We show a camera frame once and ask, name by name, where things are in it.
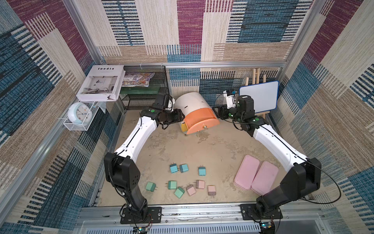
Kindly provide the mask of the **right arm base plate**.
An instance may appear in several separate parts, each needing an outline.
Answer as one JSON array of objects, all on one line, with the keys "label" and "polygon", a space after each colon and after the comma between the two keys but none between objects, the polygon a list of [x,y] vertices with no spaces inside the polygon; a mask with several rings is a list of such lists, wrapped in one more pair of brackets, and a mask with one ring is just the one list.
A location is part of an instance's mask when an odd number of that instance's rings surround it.
[{"label": "right arm base plate", "polygon": [[283,215],[279,207],[275,209],[264,208],[257,203],[240,204],[243,220],[261,222],[266,219],[282,219]]}]

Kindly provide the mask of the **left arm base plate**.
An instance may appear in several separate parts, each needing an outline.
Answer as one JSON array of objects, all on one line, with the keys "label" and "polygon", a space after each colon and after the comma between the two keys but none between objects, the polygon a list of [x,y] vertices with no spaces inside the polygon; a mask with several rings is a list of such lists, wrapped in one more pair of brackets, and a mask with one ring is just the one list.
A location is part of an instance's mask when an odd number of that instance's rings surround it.
[{"label": "left arm base plate", "polygon": [[155,224],[160,223],[162,207],[148,207],[140,212],[126,207],[122,209],[120,224]]}]

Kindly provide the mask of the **blue plug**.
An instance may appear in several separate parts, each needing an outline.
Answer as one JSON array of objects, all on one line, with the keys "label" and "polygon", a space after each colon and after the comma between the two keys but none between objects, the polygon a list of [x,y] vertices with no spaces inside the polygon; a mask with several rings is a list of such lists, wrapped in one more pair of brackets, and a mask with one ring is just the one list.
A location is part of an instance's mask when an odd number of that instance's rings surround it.
[{"label": "blue plug", "polygon": [[177,164],[171,164],[170,166],[169,166],[169,169],[170,169],[170,172],[172,173],[172,174],[174,174],[174,173],[177,173],[178,172],[178,166],[177,166]]},{"label": "blue plug", "polygon": [[198,167],[198,175],[199,176],[206,176],[206,168],[203,166]]},{"label": "blue plug", "polygon": [[189,167],[188,167],[187,164],[181,164],[179,168],[180,168],[181,173],[185,173],[185,172],[189,171]]}]

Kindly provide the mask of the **white round drawer cabinet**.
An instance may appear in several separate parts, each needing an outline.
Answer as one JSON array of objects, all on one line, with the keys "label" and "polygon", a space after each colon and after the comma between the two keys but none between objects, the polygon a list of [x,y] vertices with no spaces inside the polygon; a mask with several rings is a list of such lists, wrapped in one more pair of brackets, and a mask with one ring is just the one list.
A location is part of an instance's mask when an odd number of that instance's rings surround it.
[{"label": "white round drawer cabinet", "polygon": [[198,92],[190,92],[180,96],[175,101],[174,108],[180,109],[186,117],[188,115],[202,116],[211,110],[211,107]]}]

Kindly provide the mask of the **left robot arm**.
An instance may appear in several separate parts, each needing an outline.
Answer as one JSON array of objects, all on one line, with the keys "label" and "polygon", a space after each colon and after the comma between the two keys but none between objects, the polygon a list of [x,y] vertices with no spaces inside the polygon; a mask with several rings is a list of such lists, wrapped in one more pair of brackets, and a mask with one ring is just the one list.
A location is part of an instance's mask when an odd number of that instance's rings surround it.
[{"label": "left robot arm", "polygon": [[107,153],[104,157],[106,180],[125,199],[130,215],[138,220],[148,216],[148,202],[138,186],[141,173],[136,161],[139,153],[159,125],[166,129],[171,124],[182,122],[184,118],[180,109],[170,111],[145,108],[125,142],[115,152]]}]

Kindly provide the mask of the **yellow drawer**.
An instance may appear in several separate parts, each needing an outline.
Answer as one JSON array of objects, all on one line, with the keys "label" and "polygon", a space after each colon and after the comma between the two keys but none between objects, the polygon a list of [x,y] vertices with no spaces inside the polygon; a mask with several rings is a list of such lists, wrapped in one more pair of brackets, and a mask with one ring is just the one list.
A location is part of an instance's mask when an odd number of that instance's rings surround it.
[{"label": "yellow drawer", "polygon": [[186,133],[188,131],[188,127],[185,122],[181,123],[181,130],[182,132]]}]

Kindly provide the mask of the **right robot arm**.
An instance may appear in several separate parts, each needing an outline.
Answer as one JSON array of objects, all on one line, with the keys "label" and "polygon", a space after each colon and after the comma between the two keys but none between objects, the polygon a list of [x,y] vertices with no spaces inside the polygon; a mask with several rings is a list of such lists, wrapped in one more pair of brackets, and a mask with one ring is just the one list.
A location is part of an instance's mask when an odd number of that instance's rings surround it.
[{"label": "right robot arm", "polygon": [[321,163],[318,159],[309,159],[297,151],[272,128],[254,110],[252,97],[223,93],[224,103],[213,108],[218,118],[231,119],[233,125],[247,132],[264,145],[281,163],[286,176],[280,185],[257,198],[255,214],[264,218],[279,209],[280,206],[296,201],[320,188]]}]

